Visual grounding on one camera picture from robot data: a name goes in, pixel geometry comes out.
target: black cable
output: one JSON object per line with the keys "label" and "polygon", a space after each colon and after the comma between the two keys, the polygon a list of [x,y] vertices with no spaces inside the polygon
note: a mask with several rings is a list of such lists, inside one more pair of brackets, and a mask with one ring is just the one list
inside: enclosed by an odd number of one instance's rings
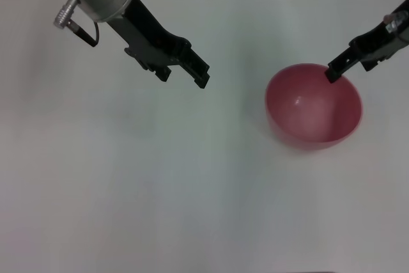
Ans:
{"label": "black cable", "polygon": [[85,30],[83,30],[83,28],[78,26],[78,24],[75,23],[73,20],[70,20],[70,23],[68,24],[68,28],[76,36],[78,36],[81,40],[83,40],[84,42],[86,42],[92,47],[97,46],[100,41],[100,29],[98,27],[98,24],[94,22],[94,26],[95,26],[95,33],[96,33],[95,40]]}
{"label": "black cable", "polygon": [[98,43],[100,42],[100,28],[98,27],[98,24],[96,22],[94,22],[94,26],[95,26],[95,46],[98,45]]}

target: white table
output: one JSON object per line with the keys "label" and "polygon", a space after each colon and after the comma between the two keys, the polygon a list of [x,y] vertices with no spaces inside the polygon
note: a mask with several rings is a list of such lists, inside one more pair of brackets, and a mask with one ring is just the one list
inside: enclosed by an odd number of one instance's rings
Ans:
{"label": "white table", "polygon": [[[409,50],[346,75],[358,131],[322,152],[269,133],[266,85],[328,63],[404,0],[142,0],[211,66],[167,83],[65,0],[0,0],[0,270],[407,272]],[[92,33],[80,10],[80,25]]]}

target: red bowl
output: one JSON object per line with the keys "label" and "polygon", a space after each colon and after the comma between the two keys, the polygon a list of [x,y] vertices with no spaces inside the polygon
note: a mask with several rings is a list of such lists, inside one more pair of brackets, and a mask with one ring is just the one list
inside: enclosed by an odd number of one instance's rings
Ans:
{"label": "red bowl", "polygon": [[265,104],[272,130],[286,144],[320,150],[345,140],[359,126],[362,101],[345,77],[330,84],[328,67],[298,64],[268,84]]}

